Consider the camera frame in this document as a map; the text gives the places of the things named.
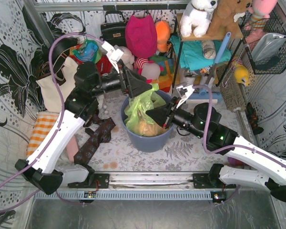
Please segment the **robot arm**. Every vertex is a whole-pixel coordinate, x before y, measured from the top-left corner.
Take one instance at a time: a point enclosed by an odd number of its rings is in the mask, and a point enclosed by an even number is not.
[[[208,113],[208,103],[199,104],[194,114],[181,109],[194,91],[192,86],[178,86],[177,91],[181,98],[174,97],[170,103],[162,107],[147,111],[158,125],[168,128],[175,124],[181,129],[201,138]],[[220,151],[238,159],[257,170],[236,169],[221,164],[214,164],[208,174],[209,184],[238,184],[247,187],[262,188],[270,191],[271,195],[286,202],[286,160],[278,158],[267,151],[256,147],[237,132],[219,124],[221,115],[212,108],[210,124],[207,130],[206,148],[210,151],[225,146],[234,147]]]
[[[103,48],[110,50],[107,56],[114,66],[113,72],[101,77],[93,62],[79,65],[74,76],[75,88],[66,99],[60,127],[58,128],[57,121],[35,152],[27,160],[20,159],[15,164],[18,171],[33,164],[22,176],[48,195],[55,192],[61,184],[84,181],[91,184],[93,181],[94,170],[89,166],[56,167],[56,163],[76,131],[92,123],[92,117],[98,108],[96,96],[121,90],[133,98],[152,88],[146,83],[145,77],[132,72],[119,60],[123,54],[120,50],[111,50],[113,47],[106,42],[104,46]]]

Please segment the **black wire basket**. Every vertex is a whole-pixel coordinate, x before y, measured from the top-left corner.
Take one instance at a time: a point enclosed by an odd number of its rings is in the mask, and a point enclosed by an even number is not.
[[[243,43],[249,46],[246,48],[246,51],[254,74],[281,74],[286,69],[286,41],[276,54],[256,62],[253,61],[251,52],[259,42],[260,38],[258,39],[258,37],[260,37],[260,35],[258,36],[258,34],[261,34],[261,32],[275,32],[286,36],[286,30],[282,26],[283,23],[274,12],[270,14],[269,19],[261,19],[251,24],[250,17],[251,14],[247,12],[239,24],[244,35]]]

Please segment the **pink bag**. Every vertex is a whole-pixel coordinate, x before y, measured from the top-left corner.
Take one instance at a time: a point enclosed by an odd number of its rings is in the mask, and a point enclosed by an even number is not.
[[[125,29],[127,48],[139,58],[149,58],[157,51],[157,31],[151,15],[131,16]]]

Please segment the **brown figurine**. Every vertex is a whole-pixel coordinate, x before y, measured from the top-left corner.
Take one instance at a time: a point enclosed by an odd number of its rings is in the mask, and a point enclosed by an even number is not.
[[[213,18],[207,34],[214,36],[220,26],[225,26],[231,32],[231,39],[235,38],[238,19],[245,15],[251,6],[252,0],[221,0],[213,13]]]

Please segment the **orange checkered cloth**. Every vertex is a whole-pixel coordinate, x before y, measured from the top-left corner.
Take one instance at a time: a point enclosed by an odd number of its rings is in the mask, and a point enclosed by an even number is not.
[[[39,147],[47,134],[54,126],[59,114],[53,112],[39,112],[32,136],[27,148],[27,156],[30,156]]]

